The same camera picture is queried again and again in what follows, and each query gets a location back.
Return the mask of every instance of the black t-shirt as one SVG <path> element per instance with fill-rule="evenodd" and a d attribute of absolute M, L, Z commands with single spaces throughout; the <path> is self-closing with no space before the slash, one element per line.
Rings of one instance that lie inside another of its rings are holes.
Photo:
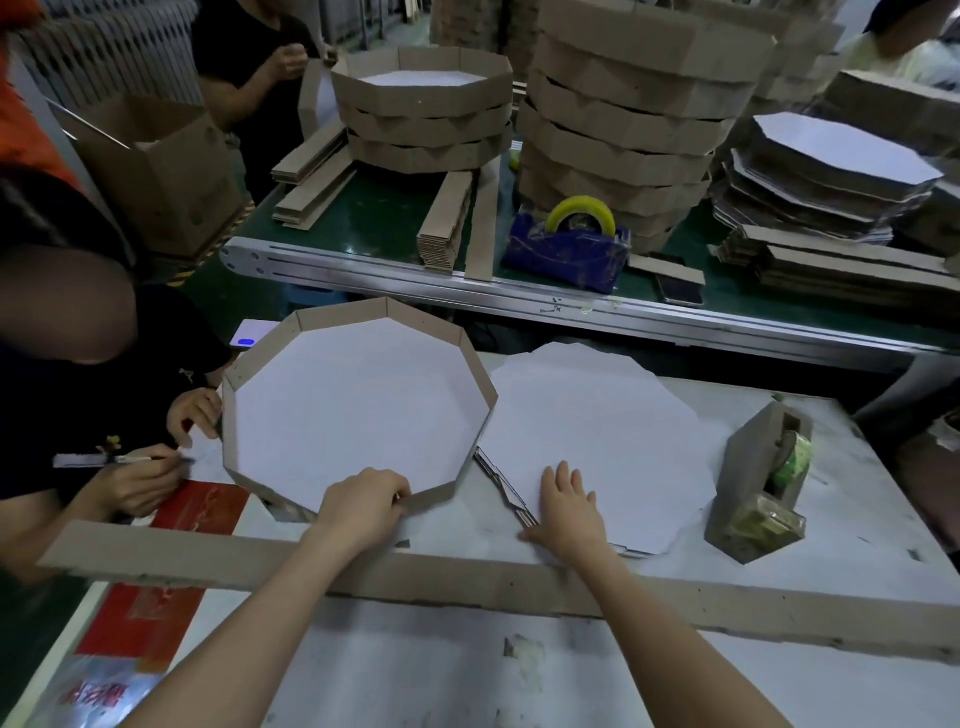
<path fill-rule="evenodd" d="M 193 22 L 197 73 L 237 88 L 246 85 L 277 48 L 291 43 L 302 45 L 310 58 L 320 57 L 310 31 L 295 17 L 283 15 L 275 31 L 236 0 L 204 0 Z M 297 114 L 301 84 L 302 79 L 296 79 L 275 85 L 260 108 L 233 128 L 247 166 L 247 189 L 258 204 L 276 186 L 270 170 L 303 143 Z"/>
<path fill-rule="evenodd" d="M 104 364 L 37 360 L 0 342 L 0 500 L 56 489 L 69 503 L 96 471 L 54 470 L 58 454 L 176 446 L 170 405 L 206 386 L 230 351 L 173 288 L 139 287 L 136 308 L 136 343 Z"/>

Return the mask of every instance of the green tape roll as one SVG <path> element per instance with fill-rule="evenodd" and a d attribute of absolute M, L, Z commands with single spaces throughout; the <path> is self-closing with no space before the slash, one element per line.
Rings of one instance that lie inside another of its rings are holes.
<path fill-rule="evenodd" d="M 770 475 L 774 484 L 781 488 L 788 486 L 801 473 L 806 473 L 810 469 L 810 458 L 813 457 L 813 443 L 799 432 L 794 434 L 797 441 L 794 443 L 793 451 L 786 462 Z"/>

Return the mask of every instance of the white table surface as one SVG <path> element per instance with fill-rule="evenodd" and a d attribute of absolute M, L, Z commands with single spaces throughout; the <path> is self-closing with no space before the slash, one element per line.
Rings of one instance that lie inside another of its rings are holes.
<path fill-rule="evenodd" d="M 505 357 L 481 354 L 489 369 Z M 726 438 L 772 393 L 681 379 L 664 384 L 710 425 L 716 468 Z M 960 604 L 960 575 L 893 478 L 834 400 L 784 395 L 814 421 L 814 457 L 797 510 L 807 538 L 746 567 L 703 541 L 698 517 L 670 552 L 637 572 L 842 595 Z M 231 482 L 220 444 L 194 435 L 193 477 Z M 234 533 L 297 539 L 304 526 L 277 523 L 251 498 Z M 411 550 L 536 562 L 520 526 L 478 467 L 455 499 L 409 519 L 396 540 Z M 246 595 L 207 591 L 175 662 Z M 92 613 L 95 599 L 85 607 Z M 24 694 L 28 715 L 89 614 L 84 609 Z M 960 667 L 880 658 L 799 644 L 705 633 L 796 725 L 947 726 L 960 715 Z M 505 640 L 516 657 L 504 657 Z M 271 726 L 443 727 L 650 725 L 609 628 L 602 621 L 523 617 L 462 608 L 329 598 L 281 685 Z"/>

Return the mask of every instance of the hand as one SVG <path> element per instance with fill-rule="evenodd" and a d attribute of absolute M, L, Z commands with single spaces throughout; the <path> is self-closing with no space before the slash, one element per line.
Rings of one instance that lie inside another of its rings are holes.
<path fill-rule="evenodd" d="M 209 387 L 184 392 L 170 405 L 167 413 L 167 432 L 182 448 L 192 448 L 193 440 L 186 433 L 183 423 L 191 422 L 210 440 L 217 439 L 217 423 L 223 414 L 224 404 L 220 395 Z"/>
<path fill-rule="evenodd" d="M 542 522 L 524 529 L 520 540 L 543 546 L 579 571 L 592 555 L 611 551 L 596 502 L 596 493 L 584 495 L 583 476 L 571 474 L 566 461 L 556 474 L 547 468 L 540 481 Z"/>
<path fill-rule="evenodd" d="M 294 81 L 303 75 L 309 60 L 306 48 L 299 43 L 292 43 L 277 48 L 267 59 L 267 68 L 276 83 Z"/>
<path fill-rule="evenodd" d="M 367 468 L 326 489 L 317 519 L 304 540 L 322 538 L 353 559 L 394 532 L 404 514 L 398 498 L 410 496 L 410 483 L 393 471 Z"/>
<path fill-rule="evenodd" d="M 104 520 L 118 511 L 143 518 L 153 513 L 180 486 L 186 463 L 165 445 L 134 450 L 129 455 L 160 460 L 132 465 L 107 465 L 77 495 L 97 509 Z"/>

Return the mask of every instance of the worker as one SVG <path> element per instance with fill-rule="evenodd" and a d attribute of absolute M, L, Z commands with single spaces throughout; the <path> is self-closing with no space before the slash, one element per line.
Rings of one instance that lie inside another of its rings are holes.
<path fill-rule="evenodd" d="M 279 570 L 177 665 L 126 728 L 259 726 L 317 602 L 362 551 L 387 540 L 410 495 L 406 478 L 364 470 L 327 489 L 316 521 Z M 542 523 L 521 539 L 577 572 L 596 599 L 658 726 L 789 725 L 737 669 L 648 594 L 607 543 L 596 494 L 561 463 L 540 484 Z"/>
<path fill-rule="evenodd" d="M 167 286 L 134 286 L 123 243 L 67 182 L 0 165 L 0 566 L 24 581 L 72 519 L 148 516 L 180 485 L 196 425 L 216 437 L 211 389 L 230 359 Z M 57 455 L 137 454 L 55 468 Z"/>
<path fill-rule="evenodd" d="M 193 58 L 214 122 L 240 137 L 247 189 L 258 205 L 276 186 L 270 171 L 303 143 L 302 76 L 321 57 L 293 0 L 204 0 L 193 23 Z"/>
<path fill-rule="evenodd" d="M 39 22 L 42 11 L 36 0 L 0 3 L 0 162 L 42 169 L 80 189 L 80 183 L 43 133 L 34 115 L 10 83 L 8 35 Z"/>
<path fill-rule="evenodd" d="M 937 40 L 957 0 L 880 0 L 866 31 L 841 49 L 844 67 L 926 83 L 932 67 L 954 61 Z"/>

